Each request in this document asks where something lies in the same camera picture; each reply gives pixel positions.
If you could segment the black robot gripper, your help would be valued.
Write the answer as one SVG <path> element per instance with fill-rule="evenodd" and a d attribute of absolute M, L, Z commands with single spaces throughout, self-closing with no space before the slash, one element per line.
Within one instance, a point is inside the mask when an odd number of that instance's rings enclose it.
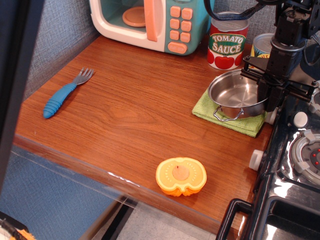
<path fill-rule="evenodd" d="M 273 112 L 288 95 L 310 102 L 320 86 L 320 47 L 313 44 L 296 51 L 273 47 L 269 58 L 246 56 L 241 75 L 257 84 L 258 102 Z"/>

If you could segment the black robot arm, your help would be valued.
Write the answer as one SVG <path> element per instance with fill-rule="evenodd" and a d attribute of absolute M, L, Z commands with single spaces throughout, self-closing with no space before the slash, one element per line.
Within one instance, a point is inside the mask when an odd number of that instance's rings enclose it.
<path fill-rule="evenodd" d="M 320 43 L 308 45 L 320 32 L 318 0 L 262 0 L 275 5 L 276 31 L 269 58 L 247 56 L 241 74 L 257 83 L 257 101 L 272 112 L 286 96 L 310 102 L 320 85 Z"/>

